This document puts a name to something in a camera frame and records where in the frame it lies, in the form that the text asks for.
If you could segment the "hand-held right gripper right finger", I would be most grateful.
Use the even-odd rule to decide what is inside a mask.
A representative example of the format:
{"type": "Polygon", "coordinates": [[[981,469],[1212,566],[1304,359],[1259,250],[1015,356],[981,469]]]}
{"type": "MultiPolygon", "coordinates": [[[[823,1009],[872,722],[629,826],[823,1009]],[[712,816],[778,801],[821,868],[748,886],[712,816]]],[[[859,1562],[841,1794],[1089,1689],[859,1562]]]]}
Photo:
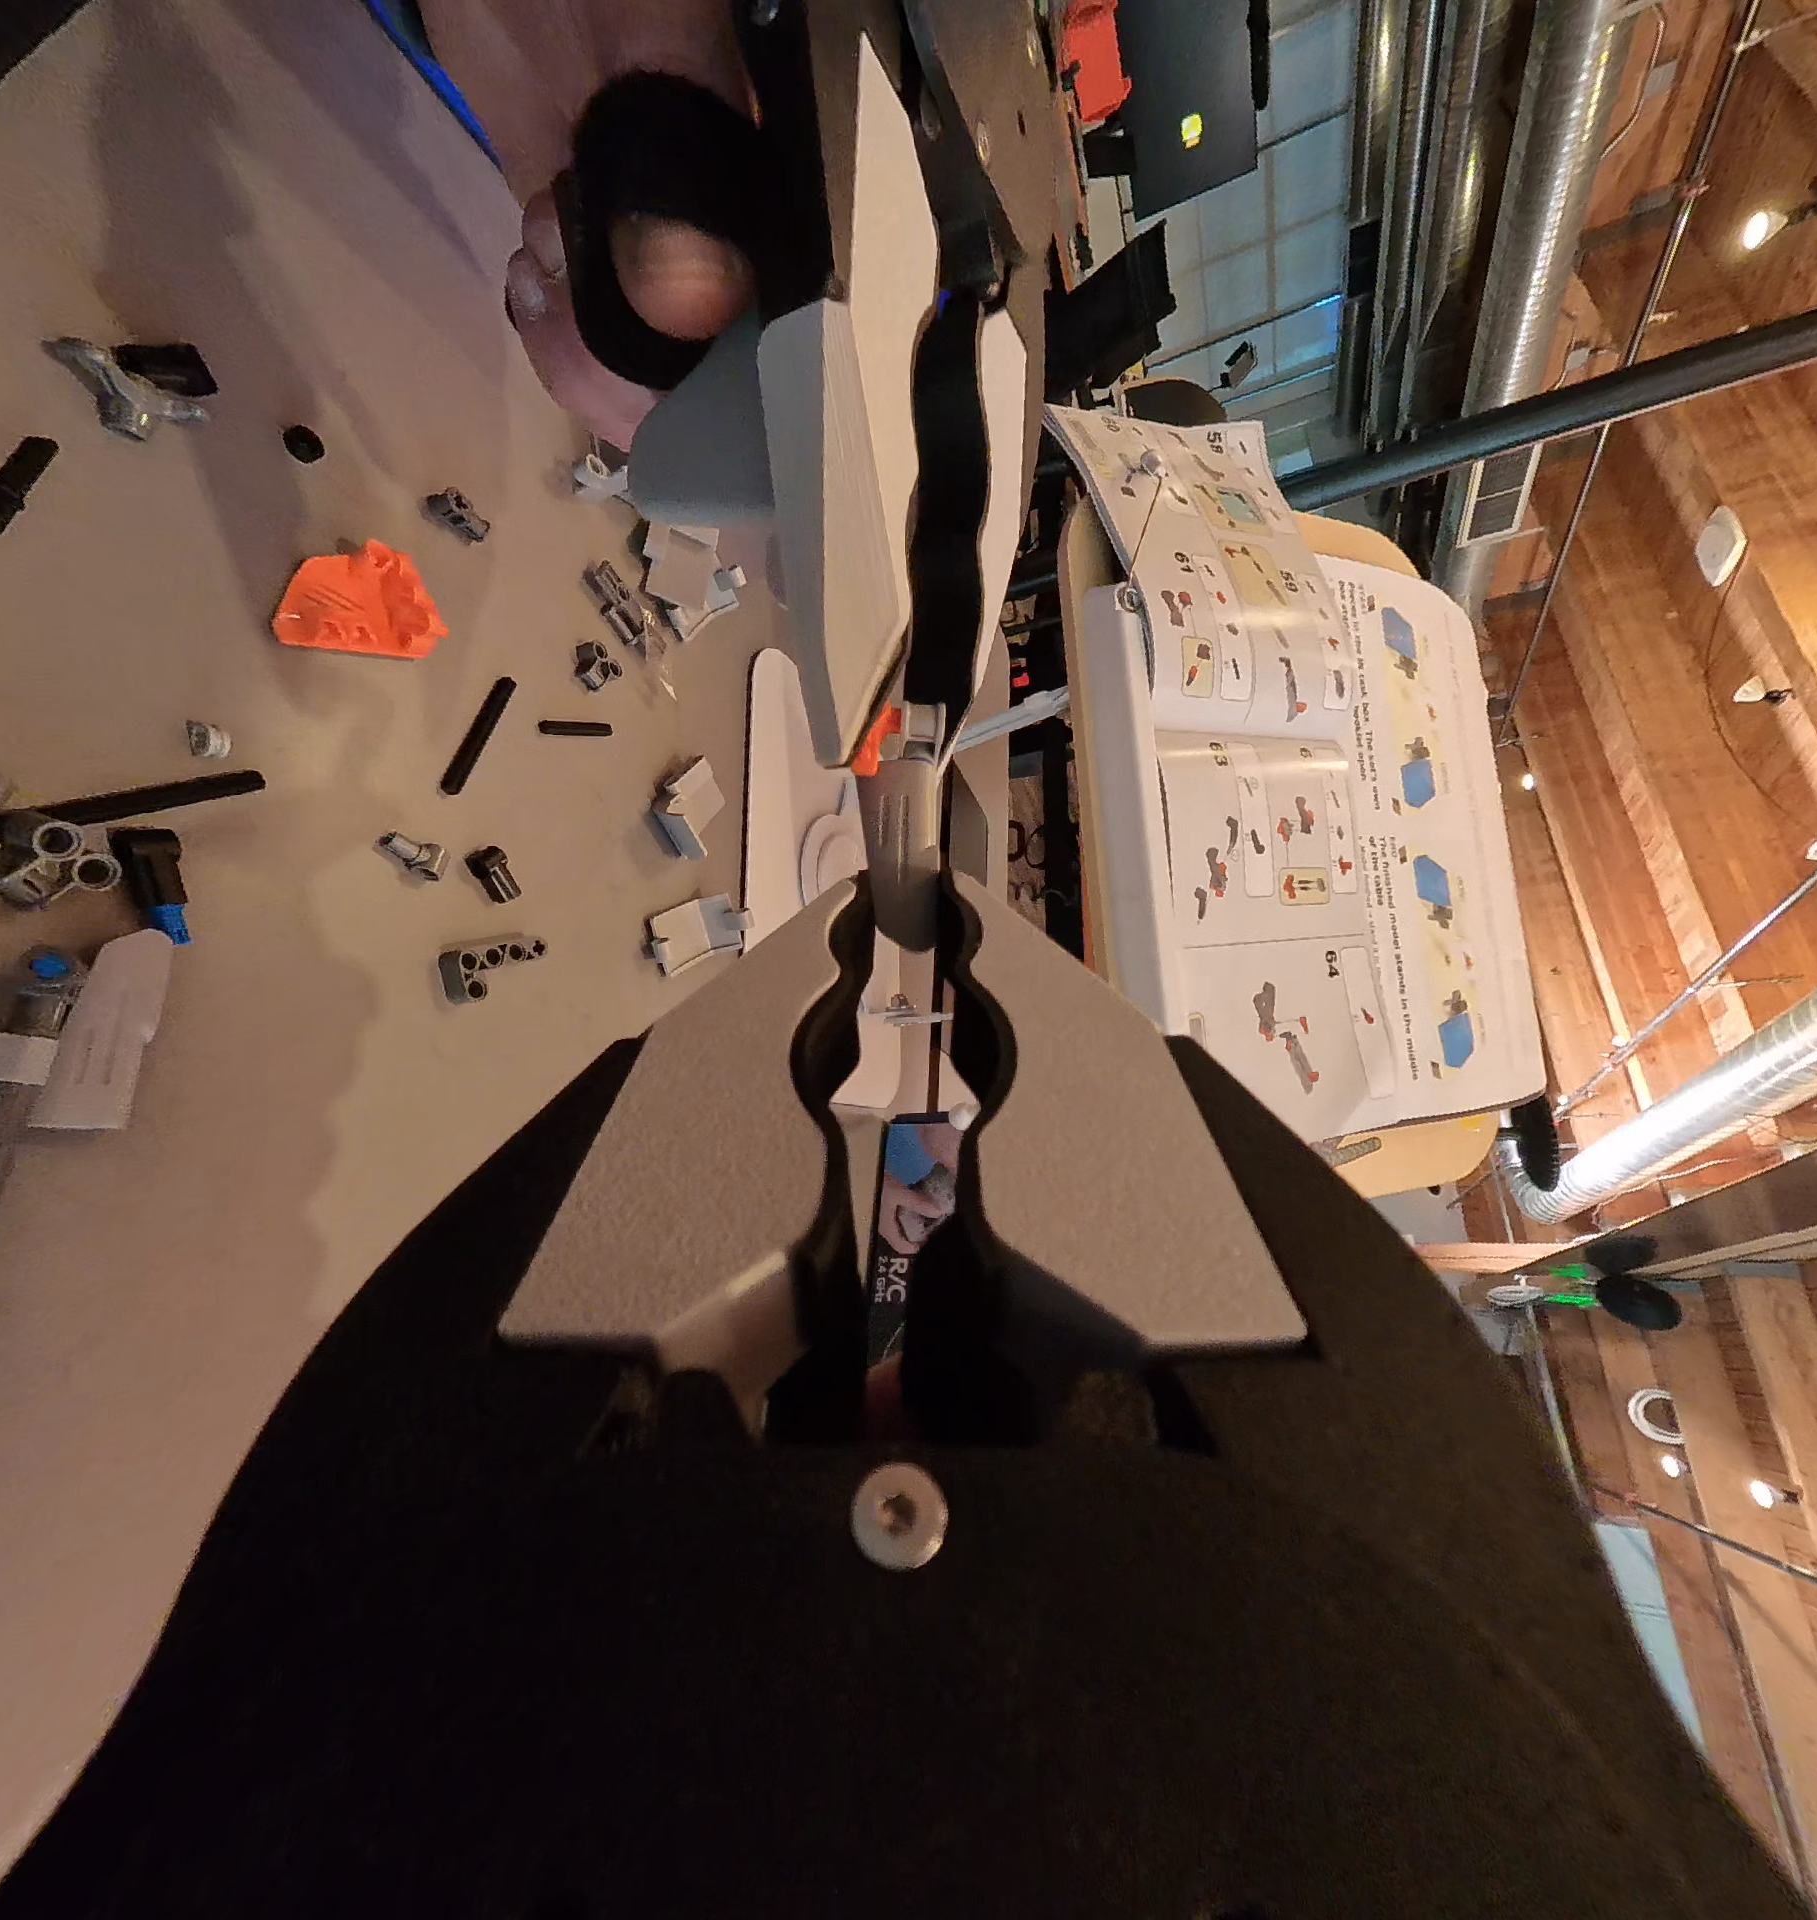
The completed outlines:
{"type": "Polygon", "coordinates": [[[945,879],[981,1116],[962,1224],[1011,1356],[1229,1356],[1304,1316],[1160,1025],[972,876],[945,879]]]}

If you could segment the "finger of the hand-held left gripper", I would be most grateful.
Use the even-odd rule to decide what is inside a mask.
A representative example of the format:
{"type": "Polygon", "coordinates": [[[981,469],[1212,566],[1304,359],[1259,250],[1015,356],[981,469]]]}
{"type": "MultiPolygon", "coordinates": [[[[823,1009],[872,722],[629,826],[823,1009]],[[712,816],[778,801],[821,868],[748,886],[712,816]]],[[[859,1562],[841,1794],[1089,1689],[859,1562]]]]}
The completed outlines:
{"type": "Polygon", "coordinates": [[[1038,370],[1007,307],[951,293],[916,368],[920,488],[904,693],[968,709],[989,669],[1032,494],[1038,370]]]}
{"type": "Polygon", "coordinates": [[[826,47],[828,287],[759,339],[788,637],[815,753],[846,764],[910,619],[914,377],[940,241],[897,78],[872,37],[826,47]]]}

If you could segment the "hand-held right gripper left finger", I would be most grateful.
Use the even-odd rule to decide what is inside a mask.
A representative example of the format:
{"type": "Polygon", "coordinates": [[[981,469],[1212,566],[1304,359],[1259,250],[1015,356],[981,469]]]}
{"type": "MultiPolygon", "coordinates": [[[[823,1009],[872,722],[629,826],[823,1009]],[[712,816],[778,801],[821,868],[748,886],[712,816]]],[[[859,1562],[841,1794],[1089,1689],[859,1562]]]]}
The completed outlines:
{"type": "Polygon", "coordinates": [[[746,1417],[797,1365],[859,1405],[848,1141],[870,887],[841,881],[643,1035],[498,1319],[522,1346],[709,1373],[746,1417]]]}

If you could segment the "grey curved ribbed panel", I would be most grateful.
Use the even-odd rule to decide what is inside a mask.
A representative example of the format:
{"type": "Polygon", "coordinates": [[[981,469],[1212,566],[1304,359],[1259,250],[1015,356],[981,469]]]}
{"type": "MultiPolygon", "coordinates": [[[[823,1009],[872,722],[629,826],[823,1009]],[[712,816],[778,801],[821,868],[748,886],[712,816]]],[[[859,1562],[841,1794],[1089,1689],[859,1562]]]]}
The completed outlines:
{"type": "Polygon", "coordinates": [[[857,776],[876,932],[907,953],[932,953],[942,897],[942,761],[916,747],[857,776]]]}

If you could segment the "person's left hand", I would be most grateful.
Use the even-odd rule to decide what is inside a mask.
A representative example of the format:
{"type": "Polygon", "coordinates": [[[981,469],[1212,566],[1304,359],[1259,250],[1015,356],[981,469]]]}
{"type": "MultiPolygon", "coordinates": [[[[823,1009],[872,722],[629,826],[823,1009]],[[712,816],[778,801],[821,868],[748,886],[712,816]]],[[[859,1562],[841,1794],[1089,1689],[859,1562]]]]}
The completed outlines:
{"type": "MultiPolygon", "coordinates": [[[[720,1],[423,1],[435,59],[495,147],[519,203],[505,306],[545,392],[610,445],[629,448],[655,403],[582,342],[554,179],[585,106],[632,70],[679,74],[751,110],[731,7],[720,1]]],[[[739,248],[664,215],[627,215],[610,254],[632,310],[657,333],[708,339],[751,304],[739,248]]]]}

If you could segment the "light grey panel piece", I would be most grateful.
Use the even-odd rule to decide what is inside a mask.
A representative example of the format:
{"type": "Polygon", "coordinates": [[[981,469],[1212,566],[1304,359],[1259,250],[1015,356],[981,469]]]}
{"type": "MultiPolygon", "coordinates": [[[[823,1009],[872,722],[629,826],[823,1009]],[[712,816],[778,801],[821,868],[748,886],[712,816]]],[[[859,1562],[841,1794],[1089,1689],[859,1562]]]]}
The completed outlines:
{"type": "Polygon", "coordinates": [[[720,544],[719,526],[647,520],[643,589],[681,641],[696,638],[712,619],[739,606],[748,574],[723,555],[720,544]]]}

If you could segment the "black monitor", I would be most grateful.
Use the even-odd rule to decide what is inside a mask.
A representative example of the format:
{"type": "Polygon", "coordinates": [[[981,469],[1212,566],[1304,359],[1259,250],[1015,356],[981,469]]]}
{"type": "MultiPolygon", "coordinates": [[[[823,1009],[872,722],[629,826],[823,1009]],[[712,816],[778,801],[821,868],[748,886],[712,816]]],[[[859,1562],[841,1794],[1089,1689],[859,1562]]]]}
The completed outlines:
{"type": "Polygon", "coordinates": [[[1135,155],[1135,220],[1253,173],[1256,110],[1272,86],[1272,6],[1120,1],[1117,25],[1131,79],[1123,125],[1135,155]]]}

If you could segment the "dark blue robot kit box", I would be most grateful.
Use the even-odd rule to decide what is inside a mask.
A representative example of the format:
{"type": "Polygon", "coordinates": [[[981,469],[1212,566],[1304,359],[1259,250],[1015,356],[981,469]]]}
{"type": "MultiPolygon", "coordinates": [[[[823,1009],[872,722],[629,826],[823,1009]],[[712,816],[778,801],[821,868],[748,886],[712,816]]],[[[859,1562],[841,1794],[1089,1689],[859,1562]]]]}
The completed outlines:
{"type": "Polygon", "coordinates": [[[974,1108],[893,1117],[882,1136],[873,1240],[866,1255],[866,1365],[899,1356],[916,1269],[952,1216],[974,1108]]]}

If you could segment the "grey pin connector cluster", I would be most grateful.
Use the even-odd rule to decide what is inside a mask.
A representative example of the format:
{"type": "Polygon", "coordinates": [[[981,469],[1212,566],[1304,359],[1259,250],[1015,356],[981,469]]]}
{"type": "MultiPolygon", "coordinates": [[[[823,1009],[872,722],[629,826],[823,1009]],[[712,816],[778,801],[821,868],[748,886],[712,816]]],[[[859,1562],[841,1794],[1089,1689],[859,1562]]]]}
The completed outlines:
{"type": "Polygon", "coordinates": [[[649,598],[635,587],[615,562],[600,561],[585,570],[585,587],[598,603],[608,627],[624,645],[645,651],[664,643],[664,625],[649,598]]]}

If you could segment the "light grey hinged panel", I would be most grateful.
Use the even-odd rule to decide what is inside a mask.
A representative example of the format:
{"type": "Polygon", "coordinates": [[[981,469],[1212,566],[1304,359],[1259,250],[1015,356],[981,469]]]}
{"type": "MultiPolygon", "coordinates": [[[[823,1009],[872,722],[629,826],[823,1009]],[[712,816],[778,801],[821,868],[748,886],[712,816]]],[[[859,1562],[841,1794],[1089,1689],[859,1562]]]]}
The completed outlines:
{"type": "Polygon", "coordinates": [[[755,917],[727,894],[689,897],[647,919],[643,949],[664,977],[746,951],[755,917]]]}

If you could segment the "dark grey angled beam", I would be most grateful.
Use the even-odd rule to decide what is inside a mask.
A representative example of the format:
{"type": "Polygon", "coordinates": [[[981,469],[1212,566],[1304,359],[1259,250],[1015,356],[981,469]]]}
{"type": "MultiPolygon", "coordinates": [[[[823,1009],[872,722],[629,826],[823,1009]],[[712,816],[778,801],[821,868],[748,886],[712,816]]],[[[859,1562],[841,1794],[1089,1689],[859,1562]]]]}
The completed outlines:
{"type": "Polygon", "coordinates": [[[435,979],[442,998],[448,1005],[487,1000],[495,973],[538,963],[547,953],[545,937],[523,933],[444,946],[435,954],[435,979]]]}

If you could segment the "bluish grey curved panel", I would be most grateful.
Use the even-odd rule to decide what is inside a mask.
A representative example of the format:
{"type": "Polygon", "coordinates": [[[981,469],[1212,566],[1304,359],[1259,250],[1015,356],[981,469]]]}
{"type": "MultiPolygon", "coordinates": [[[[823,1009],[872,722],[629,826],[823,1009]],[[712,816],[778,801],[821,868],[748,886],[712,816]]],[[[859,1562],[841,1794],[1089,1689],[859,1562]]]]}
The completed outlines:
{"type": "Polygon", "coordinates": [[[724,814],[728,796],[712,761],[698,755],[655,783],[651,822],[664,846],[681,860],[702,862],[706,836],[724,814]]]}

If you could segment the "medium black axle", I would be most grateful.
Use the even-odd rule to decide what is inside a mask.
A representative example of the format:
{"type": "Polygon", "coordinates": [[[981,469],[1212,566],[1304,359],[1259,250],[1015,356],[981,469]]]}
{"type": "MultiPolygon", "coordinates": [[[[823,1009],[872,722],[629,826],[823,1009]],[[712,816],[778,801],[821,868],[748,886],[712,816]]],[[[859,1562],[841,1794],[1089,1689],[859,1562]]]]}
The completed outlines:
{"type": "Polygon", "coordinates": [[[459,798],[468,789],[513,696],[513,675],[501,675],[491,685],[441,774],[438,790],[444,798],[459,798]]]}

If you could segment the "orange wedge panel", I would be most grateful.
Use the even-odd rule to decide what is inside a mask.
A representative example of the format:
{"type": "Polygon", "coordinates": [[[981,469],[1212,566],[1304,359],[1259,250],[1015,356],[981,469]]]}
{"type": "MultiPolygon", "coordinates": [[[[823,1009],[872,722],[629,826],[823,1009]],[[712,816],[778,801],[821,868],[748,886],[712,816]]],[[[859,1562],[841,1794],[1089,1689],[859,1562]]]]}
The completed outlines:
{"type": "Polygon", "coordinates": [[[448,635],[414,559],[382,540],[298,562],[271,618],[295,648],[367,659],[426,659],[448,635]]]}

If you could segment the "white curved panel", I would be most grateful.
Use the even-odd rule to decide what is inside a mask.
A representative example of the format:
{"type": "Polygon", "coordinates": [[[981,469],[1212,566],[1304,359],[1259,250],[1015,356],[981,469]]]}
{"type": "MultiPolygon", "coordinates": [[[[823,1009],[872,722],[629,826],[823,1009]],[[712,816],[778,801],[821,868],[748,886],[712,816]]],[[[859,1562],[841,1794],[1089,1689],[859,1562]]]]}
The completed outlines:
{"type": "Polygon", "coordinates": [[[170,936],[145,928],[105,941],[57,1041],[30,1124],[47,1132],[128,1128],[175,971],[170,936]]]}

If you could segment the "black angled connector blue pin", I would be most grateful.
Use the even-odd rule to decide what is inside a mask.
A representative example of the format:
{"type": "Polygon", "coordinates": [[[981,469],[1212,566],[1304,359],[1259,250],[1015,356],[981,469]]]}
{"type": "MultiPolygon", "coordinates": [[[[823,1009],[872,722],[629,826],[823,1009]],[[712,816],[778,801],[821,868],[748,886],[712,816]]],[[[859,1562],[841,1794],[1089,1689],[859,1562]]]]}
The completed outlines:
{"type": "Polygon", "coordinates": [[[166,826],[116,826],[108,841],[142,928],[163,933],[177,946],[189,944],[191,895],[179,833],[166,826]]]}

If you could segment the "long black axle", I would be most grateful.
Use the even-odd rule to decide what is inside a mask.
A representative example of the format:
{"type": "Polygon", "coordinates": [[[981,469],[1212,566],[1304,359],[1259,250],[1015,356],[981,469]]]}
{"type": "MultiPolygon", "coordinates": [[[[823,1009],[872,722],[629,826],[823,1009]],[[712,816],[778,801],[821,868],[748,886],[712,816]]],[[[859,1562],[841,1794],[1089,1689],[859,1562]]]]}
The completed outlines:
{"type": "Polygon", "coordinates": [[[268,781],[257,770],[208,774],[116,789],[110,793],[31,804],[31,809],[70,826],[111,826],[200,804],[260,796],[268,781]]]}

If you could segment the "grey cross connector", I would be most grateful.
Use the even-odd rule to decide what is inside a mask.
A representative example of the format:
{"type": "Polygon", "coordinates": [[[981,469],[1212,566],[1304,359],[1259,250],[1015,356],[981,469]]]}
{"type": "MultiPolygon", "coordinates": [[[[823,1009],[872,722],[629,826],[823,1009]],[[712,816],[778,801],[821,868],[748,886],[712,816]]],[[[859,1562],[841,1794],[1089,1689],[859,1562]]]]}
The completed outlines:
{"type": "Polygon", "coordinates": [[[71,891],[108,894],[121,862],[86,841],[79,826],[31,808],[0,811],[0,899],[41,911],[71,891]]]}

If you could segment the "grey and black connector assembly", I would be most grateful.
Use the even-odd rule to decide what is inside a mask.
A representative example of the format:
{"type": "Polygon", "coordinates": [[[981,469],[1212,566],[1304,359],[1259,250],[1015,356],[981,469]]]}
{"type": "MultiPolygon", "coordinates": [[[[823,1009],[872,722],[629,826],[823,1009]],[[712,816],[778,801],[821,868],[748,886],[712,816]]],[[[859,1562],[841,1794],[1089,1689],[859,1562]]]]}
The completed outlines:
{"type": "Polygon", "coordinates": [[[150,379],[128,372],[105,348],[83,336],[44,339],[42,352],[70,368],[90,392],[103,426],[128,442],[146,444],[158,425],[201,425],[209,410],[150,379]]]}

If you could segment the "silver air duct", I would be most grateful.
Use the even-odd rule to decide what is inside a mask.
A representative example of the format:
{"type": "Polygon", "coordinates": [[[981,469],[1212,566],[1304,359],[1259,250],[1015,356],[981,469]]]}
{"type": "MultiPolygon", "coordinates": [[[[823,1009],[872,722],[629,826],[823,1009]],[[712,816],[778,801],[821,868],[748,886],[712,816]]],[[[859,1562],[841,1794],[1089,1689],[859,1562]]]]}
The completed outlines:
{"type": "Polygon", "coordinates": [[[1555,1183],[1537,1183],[1522,1163],[1520,1141],[1508,1134],[1497,1138],[1497,1168],[1515,1208],[1530,1221],[1553,1224],[1644,1187],[1816,1094],[1817,990],[1662,1100],[1581,1150],[1563,1163],[1555,1183]]]}
{"type": "Polygon", "coordinates": [[[1634,36],[1614,1],[1407,6],[1368,448],[1541,390],[1634,36]]]}

